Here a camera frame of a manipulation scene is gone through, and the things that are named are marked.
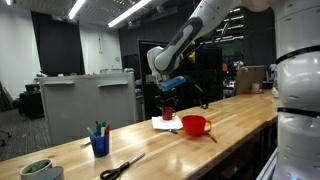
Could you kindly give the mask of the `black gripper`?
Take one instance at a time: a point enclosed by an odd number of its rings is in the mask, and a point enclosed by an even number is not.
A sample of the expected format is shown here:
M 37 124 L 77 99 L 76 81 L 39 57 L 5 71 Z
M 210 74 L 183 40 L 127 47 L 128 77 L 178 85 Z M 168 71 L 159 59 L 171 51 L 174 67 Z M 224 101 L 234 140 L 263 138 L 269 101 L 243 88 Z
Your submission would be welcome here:
M 177 102 L 178 96 L 175 88 L 168 91 L 160 91 L 159 94 L 155 96 L 155 103 L 158 108 L 174 107 L 177 105 Z

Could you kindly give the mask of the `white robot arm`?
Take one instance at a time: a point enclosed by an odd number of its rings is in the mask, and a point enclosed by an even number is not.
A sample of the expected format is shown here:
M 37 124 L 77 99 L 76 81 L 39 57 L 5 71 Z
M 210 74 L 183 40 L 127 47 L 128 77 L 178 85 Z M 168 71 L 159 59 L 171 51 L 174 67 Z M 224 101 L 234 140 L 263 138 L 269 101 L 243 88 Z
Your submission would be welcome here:
M 272 180 L 320 180 L 320 0 L 201 0 L 164 47 L 147 52 L 155 81 L 175 71 L 192 41 L 231 10 L 272 9 L 276 44 L 277 149 Z

